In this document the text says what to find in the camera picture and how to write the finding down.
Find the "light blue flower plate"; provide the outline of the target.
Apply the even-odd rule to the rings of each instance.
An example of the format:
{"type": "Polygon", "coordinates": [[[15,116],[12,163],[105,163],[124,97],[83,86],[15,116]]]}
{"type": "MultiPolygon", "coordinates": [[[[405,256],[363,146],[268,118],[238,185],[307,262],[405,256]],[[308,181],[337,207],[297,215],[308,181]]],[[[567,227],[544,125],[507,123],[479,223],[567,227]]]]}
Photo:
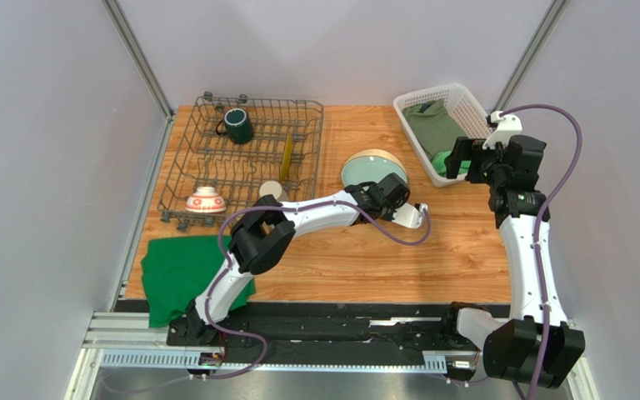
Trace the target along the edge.
{"type": "Polygon", "coordinates": [[[391,153],[367,150],[348,158],[342,165],[340,177],[342,185],[346,187],[366,182],[379,183],[391,173],[396,173],[405,183],[409,183],[405,167],[391,153]]]}

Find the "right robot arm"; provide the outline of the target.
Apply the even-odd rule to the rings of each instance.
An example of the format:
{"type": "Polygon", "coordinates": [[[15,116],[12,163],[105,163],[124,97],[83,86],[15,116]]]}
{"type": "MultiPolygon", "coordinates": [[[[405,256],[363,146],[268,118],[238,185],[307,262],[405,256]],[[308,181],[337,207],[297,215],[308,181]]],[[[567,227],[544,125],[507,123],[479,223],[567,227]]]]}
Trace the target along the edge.
{"type": "Polygon", "coordinates": [[[462,162],[470,163],[466,181],[489,187],[488,206],[507,252],[511,305],[506,322],[483,306],[452,302],[446,315],[444,340],[482,352],[490,378],[561,386],[582,356],[583,332],[568,325],[551,272],[548,255],[549,212],[541,207],[547,195],[536,188],[545,142],[517,135],[507,143],[484,147],[483,140],[460,137],[445,159],[446,175],[455,178],[462,162]]]}

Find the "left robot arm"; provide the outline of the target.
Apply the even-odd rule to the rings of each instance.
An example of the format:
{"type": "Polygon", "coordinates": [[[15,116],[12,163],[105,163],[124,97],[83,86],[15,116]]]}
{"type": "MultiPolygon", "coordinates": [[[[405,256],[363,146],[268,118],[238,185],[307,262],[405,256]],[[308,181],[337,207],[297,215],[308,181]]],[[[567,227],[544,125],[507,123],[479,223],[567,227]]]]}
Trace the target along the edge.
{"type": "Polygon", "coordinates": [[[229,242],[219,242],[219,271],[184,312],[188,335],[211,342],[217,323],[228,316],[238,295],[257,275],[279,264],[292,240],[327,228],[391,221],[409,196],[408,184],[390,173],[380,182],[349,185],[333,195],[301,202],[279,202],[266,195],[234,213],[229,242]]]}

